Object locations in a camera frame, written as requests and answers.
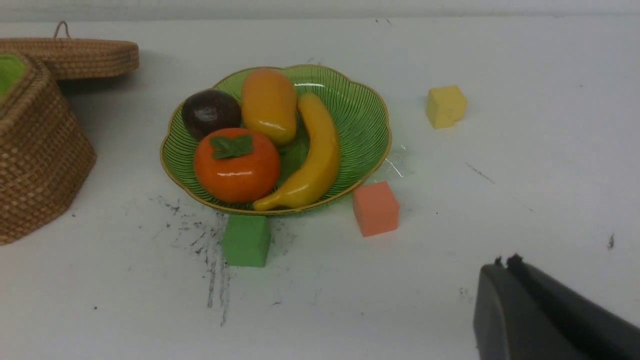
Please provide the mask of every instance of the gold bowl rim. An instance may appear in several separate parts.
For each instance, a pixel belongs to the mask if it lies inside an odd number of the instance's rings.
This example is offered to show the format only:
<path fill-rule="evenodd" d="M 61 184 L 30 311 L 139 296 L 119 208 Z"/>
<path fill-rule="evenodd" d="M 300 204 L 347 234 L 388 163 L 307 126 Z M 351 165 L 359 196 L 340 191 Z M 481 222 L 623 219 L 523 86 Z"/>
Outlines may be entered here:
<path fill-rule="evenodd" d="M 385 149 L 384 155 L 380 158 L 378 163 L 369 171 L 369 173 L 367 173 L 366 175 L 361 177 L 353 185 L 351 185 L 349 188 L 341 191 L 340 193 L 338 193 L 338 194 L 336 194 L 336 195 L 334 195 L 332 197 L 329 197 L 329 198 L 327 198 L 325 200 L 322 200 L 320 202 L 315 202 L 313 204 L 310 204 L 310 205 L 307 205 L 307 206 L 302 206 L 300 208 L 281 209 L 281 210 L 267 210 L 267 211 L 241 210 L 241 209 L 234 209 L 234 208 L 228 208 L 226 206 L 216 205 L 216 204 L 213 204 L 212 202 L 202 200 L 196 194 L 194 194 L 189 188 L 184 186 L 175 176 L 173 176 L 173 174 L 169 171 L 166 163 L 164 162 L 163 150 L 164 150 L 164 147 L 166 145 L 167 140 L 169 139 L 169 136 L 171 136 L 171 125 L 173 124 L 173 119 L 175 118 L 176 114 L 178 113 L 178 111 L 180 110 L 182 105 L 184 104 L 184 101 L 185 101 L 184 100 L 173 111 L 173 114 L 171 115 L 171 119 L 169 120 L 169 126 L 167 127 L 166 135 L 164 137 L 164 140 L 162 141 L 162 145 L 160 145 L 160 163 L 162 164 L 162 168 L 164 169 L 164 172 L 166 172 L 167 176 L 176 185 L 178 185 L 187 194 L 189 194 L 189 196 L 191 196 L 192 198 L 194 198 L 196 201 L 198 201 L 199 203 L 201 203 L 203 205 L 209 206 L 210 208 L 214 208 L 214 209 L 220 210 L 220 211 L 225 212 L 225 213 L 232 213 L 232 214 L 237 214 L 237 215 L 254 215 L 254 216 L 288 215 L 288 214 L 293 214 L 293 213 L 299 213 L 299 212 L 302 212 L 302 211 L 307 211 L 307 210 L 310 210 L 310 209 L 317 208 L 319 206 L 325 205 L 325 204 L 327 204 L 329 202 L 333 202 L 335 200 L 338 200 L 339 198 L 344 197 L 345 195 L 348 195 L 355 188 L 357 188 L 362 183 L 364 183 L 364 181 L 366 181 L 375 171 L 377 171 L 380 168 L 380 166 L 382 166 L 382 163 L 385 162 L 385 159 L 387 158 L 387 156 L 389 154 L 389 151 L 391 150 L 391 142 L 392 142 L 391 126 L 389 124 L 389 111 L 387 109 L 387 104 L 385 103 L 385 100 L 382 98 L 382 96 L 380 96 L 380 94 L 377 91 L 375 91 L 374 89 L 372 89 L 371 87 L 369 87 L 369 86 L 367 86 L 367 85 L 365 85 L 363 83 L 358 83 L 356 81 L 353 81 L 353 80 L 349 79 L 349 77 L 344 75 L 343 73 L 341 73 L 341 72 L 339 72 L 339 71 L 337 71 L 335 69 L 332 69 L 330 67 L 324 66 L 324 65 L 301 64 L 301 65 L 293 65 L 293 66 L 289 66 L 289 67 L 274 67 L 274 66 L 248 67 L 246 69 L 239 70 L 239 71 L 233 72 L 233 73 L 225 76 L 222 80 L 220 80 L 219 82 L 217 82 L 215 85 L 213 85 L 210 88 L 216 88 L 218 85 L 220 85 L 222 82 L 226 81 L 228 78 L 231 78 L 232 76 L 235 76 L 236 74 L 239 74 L 241 72 L 245 72 L 245 71 L 248 71 L 248 70 L 263 69 L 263 68 L 276 69 L 276 70 L 289 70 L 289 69 L 295 69 L 295 68 L 298 68 L 298 67 L 319 67 L 319 68 L 323 68 L 323 69 L 326 69 L 326 70 L 333 71 L 334 73 L 344 77 L 350 83 L 362 86 L 362 87 L 370 90 L 375 96 L 377 96 L 380 99 L 380 101 L 382 102 L 382 106 L 383 106 L 383 108 L 385 110 L 385 125 L 387 127 L 388 142 L 387 142 L 387 148 Z"/>

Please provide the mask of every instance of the plastic fruit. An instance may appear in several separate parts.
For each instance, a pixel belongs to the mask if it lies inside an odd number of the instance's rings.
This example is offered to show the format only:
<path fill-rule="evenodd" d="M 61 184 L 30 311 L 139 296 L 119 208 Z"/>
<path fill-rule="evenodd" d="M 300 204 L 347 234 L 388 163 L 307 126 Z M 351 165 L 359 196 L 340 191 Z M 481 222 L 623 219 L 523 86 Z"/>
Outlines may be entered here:
<path fill-rule="evenodd" d="M 276 146 L 293 141 L 297 95 L 286 76 L 269 68 L 254 70 L 243 83 L 241 100 L 247 129 L 265 134 Z"/>
<path fill-rule="evenodd" d="M 182 122 L 189 135 L 202 140 L 215 130 L 240 127 L 240 105 L 220 90 L 204 90 L 189 96 L 182 104 Z"/>
<path fill-rule="evenodd" d="M 340 142 L 329 111 L 313 93 L 303 94 L 298 99 L 298 111 L 309 133 L 307 158 L 275 193 L 253 203 L 256 211 L 311 205 L 331 188 L 338 176 Z"/>
<path fill-rule="evenodd" d="M 253 202 L 273 189 L 280 176 L 280 157 L 266 136 L 230 127 L 202 139 L 193 170 L 200 185 L 215 198 Z"/>

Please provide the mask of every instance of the dark brown fruit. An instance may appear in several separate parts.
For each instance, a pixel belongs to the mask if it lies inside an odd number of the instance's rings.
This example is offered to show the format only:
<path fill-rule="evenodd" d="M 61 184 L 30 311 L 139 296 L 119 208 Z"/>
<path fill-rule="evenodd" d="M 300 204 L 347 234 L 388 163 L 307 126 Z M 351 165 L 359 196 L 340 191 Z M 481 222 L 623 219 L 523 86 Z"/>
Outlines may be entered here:
<path fill-rule="evenodd" d="M 184 101 L 182 121 L 191 137 L 200 141 L 216 130 L 240 127 L 242 115 L 233 96 L 220 90 L 204 90 Z"/>

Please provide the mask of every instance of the pink cube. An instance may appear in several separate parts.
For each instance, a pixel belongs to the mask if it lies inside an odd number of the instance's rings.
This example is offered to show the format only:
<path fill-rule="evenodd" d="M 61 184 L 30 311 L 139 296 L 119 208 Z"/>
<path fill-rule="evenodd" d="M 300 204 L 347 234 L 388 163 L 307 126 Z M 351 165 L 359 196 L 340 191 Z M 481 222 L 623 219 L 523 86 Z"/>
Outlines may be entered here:
<path fill-rule="evenodd" d="M 353 192 L 353 213 L 367 237 L 396 230 L 400 204 L 386 181 L 364 185 Z"/>

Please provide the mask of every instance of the cube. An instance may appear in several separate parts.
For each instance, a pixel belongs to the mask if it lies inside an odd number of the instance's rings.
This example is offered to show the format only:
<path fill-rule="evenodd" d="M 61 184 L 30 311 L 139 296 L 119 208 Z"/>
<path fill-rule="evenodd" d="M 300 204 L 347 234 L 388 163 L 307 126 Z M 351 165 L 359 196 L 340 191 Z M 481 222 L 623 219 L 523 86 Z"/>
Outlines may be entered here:
<path fill-rule="evenodd" d="M 353 192 L 353 213 L 363 237 L 396 230 L 400 205 L 385 181 L 357 188 Z"/>
<path fill-rule="evenodd" d="M 222 236 L 222 253 L 229 266 L 264 268 L 271 245 L 266 217 L 229 215 Z"/>
<path fill-rule="evenodd" d="M 467 99 L 457 85 L 433 88 L 427 98 L 427 118 L 434 129 L 451 127 L 465 116 Z"/>

